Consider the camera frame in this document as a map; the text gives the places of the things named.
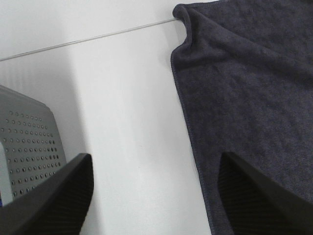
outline gray towel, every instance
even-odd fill
[[[212,235],[234,234],[218,193],[232,151],[313,203],[313,1],[180,4],[172,69]]]

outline microfiber towel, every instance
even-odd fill
[[[171,57],[212,235],[233,235],[218,192],[223,152],[313,203],[313,1],[179,4]]]

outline fabric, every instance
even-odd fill
[[[313,203],[313,1],[180,4],[174,79],[212,235],[234,234],[218,193],[231,151]]]

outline perforated plastic panel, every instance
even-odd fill
[[[66,164],[59,131],[43,103],[0,86],[0,191],[3,205]]]

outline white surface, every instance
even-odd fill
[[[0,62],[2,85],[52,109],[68,159],[93,155],[82,235],[210,234],[170,68],[184,37],[171,22]]]
[[[0,59],[172,18],[192,0],[0,0]]]

